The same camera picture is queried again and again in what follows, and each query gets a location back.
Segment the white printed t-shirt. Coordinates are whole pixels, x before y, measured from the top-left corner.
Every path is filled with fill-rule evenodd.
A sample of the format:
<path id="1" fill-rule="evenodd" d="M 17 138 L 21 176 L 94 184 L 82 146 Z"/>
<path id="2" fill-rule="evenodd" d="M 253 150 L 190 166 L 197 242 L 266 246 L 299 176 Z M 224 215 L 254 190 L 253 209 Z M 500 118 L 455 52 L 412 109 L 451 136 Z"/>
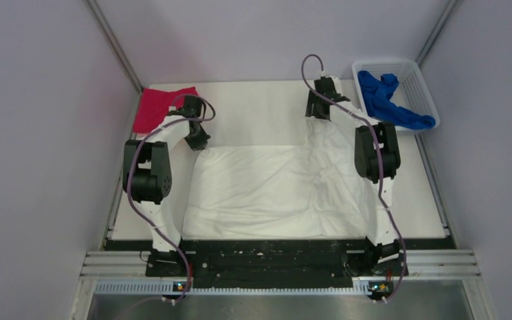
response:
<path id="1" fill-rule="evenodd" d="M 307 120 L 299 145 L 212 147 L 193 167 L 183 236 L 197 240 L 358 239 L 377 191 L 355 168 L 354 136 Z"/>

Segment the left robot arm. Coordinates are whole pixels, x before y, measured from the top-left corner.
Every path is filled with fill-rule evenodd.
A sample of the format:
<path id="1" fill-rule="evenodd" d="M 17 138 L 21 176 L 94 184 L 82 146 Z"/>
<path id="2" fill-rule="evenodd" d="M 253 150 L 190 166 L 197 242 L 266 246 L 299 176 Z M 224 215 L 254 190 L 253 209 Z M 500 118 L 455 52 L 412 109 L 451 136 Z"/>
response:
<path id="1" fill-rule="evenodd" d="M 193 269 L 172 214 L 177 206 L 170 201 L 173 180 L 171 150 L 184 140 L 192 151 L 207 146 L 210 136 L 202 119 L 170 115 L 142 139 L 130 139 L 123 147 L 123 191 L 132 210 L 152 232 L 146 275 L 192 277 Z"/>

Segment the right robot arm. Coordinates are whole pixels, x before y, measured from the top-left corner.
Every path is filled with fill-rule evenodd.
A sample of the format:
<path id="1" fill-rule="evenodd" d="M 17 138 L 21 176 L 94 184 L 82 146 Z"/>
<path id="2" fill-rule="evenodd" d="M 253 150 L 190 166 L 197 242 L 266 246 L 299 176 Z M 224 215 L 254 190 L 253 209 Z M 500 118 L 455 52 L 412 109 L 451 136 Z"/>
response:
<path id="1" fill-rule="evenodd" d="M 395 126 L 367 116 L 335 91 L 324 94 L 310 89 L 305 115 L 329 120 L 340 130 L 350 130 L 356 172 L 368 180 L 375 192 L 363 264 L 374 275 L 381 275 L 388 268 L 402 272 L 405 242 L 391 212 L 391 189 L 401 166 Z"/>

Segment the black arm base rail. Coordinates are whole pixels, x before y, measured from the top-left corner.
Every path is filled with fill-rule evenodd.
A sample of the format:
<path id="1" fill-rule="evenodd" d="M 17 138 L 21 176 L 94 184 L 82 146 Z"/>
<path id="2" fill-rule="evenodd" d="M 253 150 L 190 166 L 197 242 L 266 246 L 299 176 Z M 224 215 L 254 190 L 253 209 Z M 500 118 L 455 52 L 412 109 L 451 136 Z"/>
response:
<path id="1" fill-rule="evenodd" d="M 147 277 L 184 277 L 191 289 L 322 289 L 351 287 L 359 276 L 397 279 L 409 255 L 378 262 L 398 244 L 375 247 L 366 239 L 183 240 L 162 253 L 146 240 L 108 240 L 106 251 L 145 251 Z"/>

